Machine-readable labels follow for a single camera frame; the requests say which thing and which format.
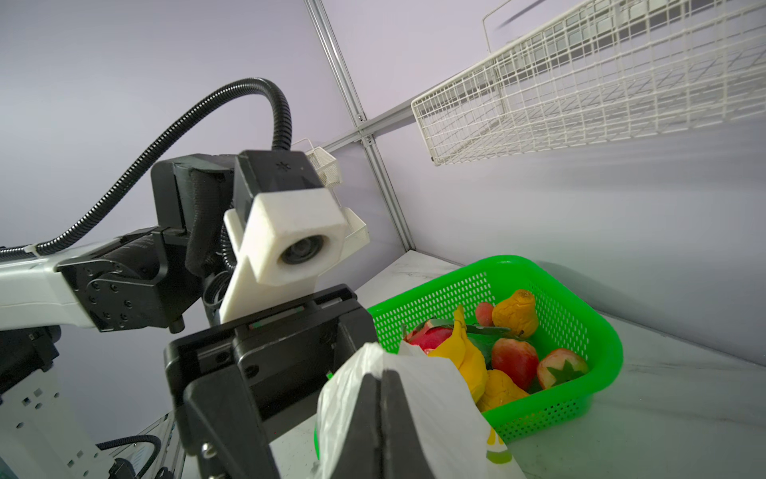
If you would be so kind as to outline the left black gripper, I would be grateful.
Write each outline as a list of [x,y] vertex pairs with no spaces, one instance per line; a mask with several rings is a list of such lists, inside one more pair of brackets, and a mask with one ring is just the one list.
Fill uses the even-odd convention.
[[329,373],[377,339],[349,287],[316,287],[368,243],[365,225],[301,152],[167,160],[152,183],[211,324],[165,352],[183,437],[203,478],[277,478],[267,439],[307,419]]

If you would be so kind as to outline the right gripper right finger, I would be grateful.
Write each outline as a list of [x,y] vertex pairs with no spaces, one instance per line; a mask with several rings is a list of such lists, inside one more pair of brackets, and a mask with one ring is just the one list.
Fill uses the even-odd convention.
[[397,371],[383,371],[380,394],[382,477],[434,478]]

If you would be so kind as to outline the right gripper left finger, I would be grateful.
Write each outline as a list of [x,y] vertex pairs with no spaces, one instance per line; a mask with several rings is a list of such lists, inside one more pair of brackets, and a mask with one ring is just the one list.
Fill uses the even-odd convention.
[[381,477],[380,380],[365,375],[357,395],[349,429],[331,478]]

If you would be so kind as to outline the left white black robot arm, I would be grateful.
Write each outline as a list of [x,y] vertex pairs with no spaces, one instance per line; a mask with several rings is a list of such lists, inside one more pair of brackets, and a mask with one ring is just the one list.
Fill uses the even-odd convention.
[[157,225],[1,268],[1,474],[275,477],[372,319],[321,278],[370,240],[317,149],[151,171]]

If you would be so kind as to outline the white lemon print plastic bag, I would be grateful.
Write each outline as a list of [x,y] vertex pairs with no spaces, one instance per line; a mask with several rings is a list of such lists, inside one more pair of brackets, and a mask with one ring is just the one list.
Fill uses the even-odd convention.
[[367,343],[331,376],[318,399],[318,463],[313,475],[331,478],[349,429],[363,377],[401,376],[424,455],[434,478],[521,478],[508,446],[474,405],[450,361],[424,353],[400,355]]

